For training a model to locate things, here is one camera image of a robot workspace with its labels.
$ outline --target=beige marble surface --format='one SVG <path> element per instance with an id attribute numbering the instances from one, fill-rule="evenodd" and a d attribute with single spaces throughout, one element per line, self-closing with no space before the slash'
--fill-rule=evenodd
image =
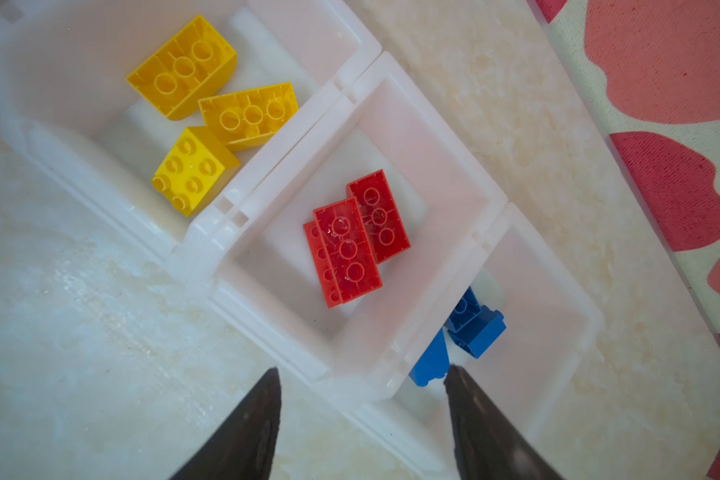
<path id="1" fill-rule="evenodd" d="M 606 317 L 539 449 L 578 478 L 700 478 L 720 350 L 524 0 L 349 0 Z"/>
<path id="2" fill-rule="evenodd" d="M 540 452 L 703 476 L 720 351 L 528 6 L 348 4 L 606 315 Z M 166 478 L 272 364 L 0 140 L 0 478 Z M 412 478 L 281 373 L 273 479 Z"/>

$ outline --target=yellow lego brick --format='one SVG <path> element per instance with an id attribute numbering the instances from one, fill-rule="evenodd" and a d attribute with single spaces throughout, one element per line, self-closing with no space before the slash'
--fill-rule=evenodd
<path id="1" fill-rule="evenodd" d="M 264 145 L 297 112 L 284 83 L 200 100 L 202 120 L 231 151 Z"/>
<path id="2" fill-rule="evenodd" d="M 197 15 L 157 53 L 126 78 L 168 120 L 197 110 L 197 101 L 213 95 L 230 80 L 237 53 Z"/>
<path id="3" fill-rule="evenodd" d="M 185 128 L 152 177 L 152 186 L 184 216 L 205 208 L 240 168 L 206 127 Z"/>

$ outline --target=plastic storage bin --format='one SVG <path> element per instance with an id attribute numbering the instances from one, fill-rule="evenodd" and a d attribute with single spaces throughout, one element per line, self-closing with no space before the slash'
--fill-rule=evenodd
<path id="1" fill-rule="evenodd" d="M 533 442 L 603 327 L 603 314 L 513 204 L 459 273 L 444 296 L 460 296 L 471 283 L 481 302 L 501 310 L 507 329 L 479 360 L 446 336 L 451 362 L 465 366 Z M 438 328 L 422 324 L 423 332 Z M 392 398 L 366 403 L 346 417 L 424 478 L 459 478 L 442 380 L 419 388 L 406 379 Z"/>
<path id="2" fill-rule="evenodd" d="M 7 142 L 166 264 L 204 236 L 381 53 L 341 0 L 10 0 L 0 10 L 0 129 Z M 291 82 L 299 111 L 244 163 L 226 198 L 192 219 L 150 179 L 200 112 L 166 120 L 125 78 L 196 15 L 237 51 L 227 93 Z M 175 262 L 193 268 L 192 259 Z"/>
<path id="3" fill-rule="evenodd" d="M 329 310 L 303 225 L 314 208 L 346 198 L 346 184 L 379 169 L 412 246 L 379 264 L 384 287 Z M 222 225 L 198 252 L 216 261 L 210 296 L 218 311 L 348 408 L 389 398 L 408 378 L 467 289 L 451 287 L 462 265 L 506 203 L 383 54 L 235 207 L 246 221 Z"/>

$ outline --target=lego brick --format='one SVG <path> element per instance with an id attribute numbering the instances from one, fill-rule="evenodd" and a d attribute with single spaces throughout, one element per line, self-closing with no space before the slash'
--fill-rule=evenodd
<path id="1" fill-rule="evenodd" d="M 320 280 L 322 295 L 326 299 L 326 305 L 328 308 L 341 305 L 342 298 L 338 294 L 338 283 L 328 260 L 326 248 L 322 244 L 322 240 L 320 240 L 320 230 L 318 230 L 317 224 L 315 222 L 305 224 L 304 234 L 307 236 L 309 250 L 312 252 L 312 260 L 315 261 L 315 270 L 317 271 L 317 278 Z"/>
<path id="2" fill-rule="evenodd" d="M 442 329 L 440 329 L 408 376 L 417 386 L 427 386 L 430 380 L 445 377 L 450 366 L 448 349 L 445 346 L 445 336 Z"/>
<path id="3" fill-rule="evenodd" d="M 358 200 L 377 264 L 411 248 L 384 170 L 348 184 L 347 196 Z"/>
<path id="4" fill-rule="evenodd" d="M 185 128 L 152 177 L 152 186 L 184 216 L 202 210 L 240 161 L 206 127 Z"/>
<path id="5" fill-rule="evenodd" d="M 451 312 L 451 315 L 445 322 L 445 327 L 451 332 L 459 332 L 479 314 L 480 303 L 470 286 L 462 295 L 461 300 L 454 308 L 454 311 Z"/>
<path id="6" fill-rule="evenodd" d="M 314 211 L 342 303 L 381 288 L 368 234 L 354 197 Z"/>
<path id="7" fill-rule="evenodd" d="M 507 329 L 504 315 L 498 310 L 492 311 L 486 306 L 480 308 L 480 314 L 465 325 L 458 333 L 449 331 L 454 343 L 474 358 L 488 350 L 490 345 Z"/>
<path id="8" fill-rule="evenodd" d="M 237 53 L 201 15 L 182 28 L 126 80 L 168 120 L 198 109 L 219 91 L 237 66 Z"/>
<path id="9" fill-rule="evenodd" d="M 290 83 L 200 101 L 202 120 L 231 151 L 264 145 L 297 111 Z"/>

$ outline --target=red 2x4 brick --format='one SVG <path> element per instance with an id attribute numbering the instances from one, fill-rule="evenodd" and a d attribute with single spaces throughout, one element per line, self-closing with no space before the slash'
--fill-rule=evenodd
<path id="1" fill-rule="evenodd" d="M 320 280 L 322 295 L 326 298 L 328 308 L 341 305 L 342 297 L 338 293 L 336 275 L 334 275 L 331 262 L 328 260 L 326 247 L 320 239 L 320 230 L 317 228 L 317 223 L 309 222 L 304 225 L 304 233 L 307 235 L 307 243 L 309 244 L 309 250 L 312 252 L 312 260 L 315 261 L 317 278 Z"/>
<path id="2" fill-rule="evenodd" d="M 374 262 L 371 243 L 363 227 L 357 200 L 351 197 L 317 208 L 314 215 L 320 241 L 326 249 L 328 263 L 336 279 L 341 303 L 350 302 L 381 288 L 382 278 Z M 327 280 L 324 273 L 319 271 L 317 261 L 315 265 L 318 275 Z M 328 308 L 336 306 L 330 294 L 326 297 L 326 303 Z"/>
<path id="3" fill-rule="evenodd" d="M 348 184 L 347 196 L 357 199 L 377 264 L 411 248 L 384 170 Z"/>

